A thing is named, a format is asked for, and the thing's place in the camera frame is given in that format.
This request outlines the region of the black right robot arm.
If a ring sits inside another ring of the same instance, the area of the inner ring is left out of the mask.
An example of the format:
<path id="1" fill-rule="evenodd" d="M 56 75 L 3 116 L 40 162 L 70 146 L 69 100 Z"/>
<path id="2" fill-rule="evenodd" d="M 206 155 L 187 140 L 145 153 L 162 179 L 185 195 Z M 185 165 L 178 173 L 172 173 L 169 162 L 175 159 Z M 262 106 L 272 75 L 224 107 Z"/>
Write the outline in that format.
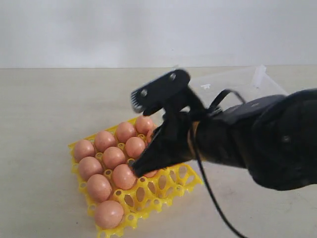
<path id="1" fill-rule="evenodd" d="M 208 108 L 191 89 L 144 102 L 144 114 L 164 109 L 163 123 L 133 163 L 136 176 L 190 160 L 242 168 L 269 189 L 317 182 L 317 91 L 270 95 L 226 110 L 220 92 Z"/>

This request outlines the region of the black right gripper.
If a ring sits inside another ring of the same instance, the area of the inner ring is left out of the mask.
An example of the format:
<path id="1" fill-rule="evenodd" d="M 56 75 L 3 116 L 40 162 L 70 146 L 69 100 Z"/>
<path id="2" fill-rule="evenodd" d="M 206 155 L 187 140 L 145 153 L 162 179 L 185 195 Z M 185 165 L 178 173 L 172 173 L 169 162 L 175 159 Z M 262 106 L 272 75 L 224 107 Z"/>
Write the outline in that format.
<path id="1" fill-rule="evenodd" d="M 190 141 L 192 121 L 188 112 L 180 112 L 176 122 L 167 119 L 155 128 L 152 140 L 132 164 L 136 177 L 195 159 Z"/>

